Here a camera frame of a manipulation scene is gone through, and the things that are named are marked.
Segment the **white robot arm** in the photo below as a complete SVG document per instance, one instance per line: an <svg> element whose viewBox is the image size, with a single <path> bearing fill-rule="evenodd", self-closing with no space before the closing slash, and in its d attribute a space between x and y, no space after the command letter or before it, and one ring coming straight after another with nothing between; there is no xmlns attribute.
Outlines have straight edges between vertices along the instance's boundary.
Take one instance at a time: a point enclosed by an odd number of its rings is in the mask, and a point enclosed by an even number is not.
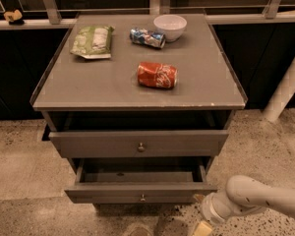
<svg viewBox="0 0 295 236"><path fill-rule="evenodd" d="M295 57L268 102L264 117L276 121L294 93ZM192 236L210 236L214 226L230 217L255 214L267 208L295 219L295 189L272 187L244 175L230 177L220 192L194 195L194 198L201 203L204 219L196 225Z"/></svg>

